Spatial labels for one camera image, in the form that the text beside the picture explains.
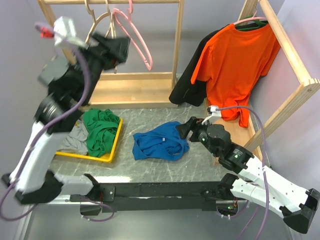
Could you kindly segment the blue tank top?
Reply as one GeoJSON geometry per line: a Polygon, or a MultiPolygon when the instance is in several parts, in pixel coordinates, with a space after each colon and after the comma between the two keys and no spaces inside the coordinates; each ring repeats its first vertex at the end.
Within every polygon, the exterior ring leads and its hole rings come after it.
{"type": "Polygon", "coordinates": [[[163,159],[171,162],[179,160],[190,149],[186,139],[182,139],[176,127],[178,121],[170,121],[147,131],[133,135],[132,154],[134,159],[163,159]]]}

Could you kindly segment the yellow plastic tray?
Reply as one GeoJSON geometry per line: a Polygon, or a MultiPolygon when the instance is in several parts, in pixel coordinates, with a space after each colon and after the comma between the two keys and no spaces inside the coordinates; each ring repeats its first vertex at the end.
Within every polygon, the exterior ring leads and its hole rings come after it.
{"type": "Polygon", "coordinates": [[[97,161],[102,163],[111,163],[115,156],[116,146],[120,137],[121,129],[123,125],[123,118],[119,118],[119,125],[117,128],[117,132],[113,141],[112,149],[110,153],[106,153],[102,155],[101,157],[93,157],[90,155],[82,155],[82,154],[75,154],[75,153],[69,153],[69,152],[62,152],[57,151],[55,154],[57,156],[64,156],[64,157],[70,157],[70,158],[76,158],[76,159],[84,159],[84,160],[91,160],[91,161],[97,161]]]}

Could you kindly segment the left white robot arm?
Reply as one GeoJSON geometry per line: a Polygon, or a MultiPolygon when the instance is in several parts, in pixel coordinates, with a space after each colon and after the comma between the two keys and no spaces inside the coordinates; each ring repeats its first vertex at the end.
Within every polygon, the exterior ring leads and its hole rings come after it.
{"type": "Polygon", "coordinates": [[[15,198],[22,205],[44,204],[60,195],[82,195],[98,200],[101,185],[90,174],[66,176],[50,170],[50,163],[81,117],[79,109],[89,103],[103,71],[114,69],[128,58],[129,37],[109,38],[94,32],[97,45],[80,47],[82,59],[69,63],[57,56],[46,64],[38,80],[48,94],[40,103],[27,147],[16,169],[2,176],[14,184],[15,198]]]}

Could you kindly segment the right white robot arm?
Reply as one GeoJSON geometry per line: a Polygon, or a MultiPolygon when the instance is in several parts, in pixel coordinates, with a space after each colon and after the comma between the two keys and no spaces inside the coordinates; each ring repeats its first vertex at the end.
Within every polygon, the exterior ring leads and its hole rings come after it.
{"type": "Polygon", "coordinates": [[[264,166],[252,152],[232,142],[221,124],[193,116],[176,129],[182,139],[191,135],[191,142],[201,143],[230,171],[220,182],[222,198],[245,199],[272,211],[294,231],[308,232],[320,203],[318,190],[300,187],[264,166]]]}

